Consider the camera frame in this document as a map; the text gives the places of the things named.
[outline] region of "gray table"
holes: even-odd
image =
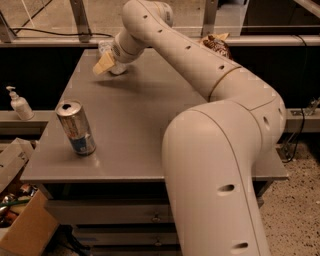
[[[205,100],[153,49],[146,49],[121,76],[95,76],[92,67],[98,59],[97,50],[85,50],[62,95],[82,102],[96,151],[86,157],[76,155],[53,114],[23,181],[164,181],[161,145],[166,127],[177,114]],[[287,177],[280,159],[272,158],[268,165],[257,166],[254,179]]]

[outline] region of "soap dispenser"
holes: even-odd
[[[7,90],[10,92],[11,106],[17,112],[21,120],[29,120],[34,116],[32,109],[25,98],[20,97],[14,89],[15,87],[7,86]]]

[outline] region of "black cable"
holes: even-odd
[[[106,37],[113,37],[110,34],[104,34],[104,33],[56,33],[56,32],[51,32],[47,30],[41,30],[41,29],[35,29],[35,28],[11,28],[12,30],[29,30],[29,31],[35,31],[35,32],[40,32],[40,33],[46,33],[46,34],[51,34],[51,35],[58,35],[58,36],[82,36],[82,35],[99,35],[99,36],[106,36]]]
[[[72,227],[65,226],[65,235],[68,243],[72,246],[73,250],[78,253],[80,256],[87,256],[83,250],[90,250],[90,246],[82,245],[73,235],[72,235]]]
[[[301,81],[300,81],[300,89],[301,89],[301,84],[303,82],[303,78],[305,76],[305,71],[306,71],[306,67],[307,67],[307,60],[308,60],[308,46],[307,46],[307,43],[306,41],[299,35],[295,35],[296,37],[299,37],[301,39],[301,41],[303,42],[304,44],[304,47],[305,47],[305,58],[304,58],[304,64],[303,64],[303,69],[302,69],[302,73],[301,73]],[[304,111],[303,111],[303,108],[301,107],[301,114],[302,114],[302,122],[301,122],[301,125],[300,125],[300,129],[299,129],[299,132],[298,132],[298,135],[296,136],[296,143],[295,143],[295,146],[294,146],[294,149],[293,149],[293,153],[292,153],[292,156],[290,156],[289,158],[287,158],[287,161],[282,161],[283,163],[289,163],[291,162],[295,155],[296,155],[296,152],[297,152],[297,147],[298,147],[298,143],[299,143],[299,137],[303,131],[303,128],[304,128],[304,124],[305,124],[305,114],[304,114]]]

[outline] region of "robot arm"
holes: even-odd
[[[165,181],[184,256],[270,255],[251,170],[285,126],[278,93],[239,64],[173,30],[165,3],[130,0],[113,55],[151,46],[207,101],[177,116],[163,140]]]

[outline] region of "brown object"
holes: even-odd
[[[208,35],[208,39],[202,40],[202,43],[214,52],[217,52],[222,56],[232,60],[229,46],[219,37],[214,35]]]
[[[0,255],[42,255],[58,228],[58,222],[44,209],[46,201],[41,191],[35,194],[26,209],[0,239]]]

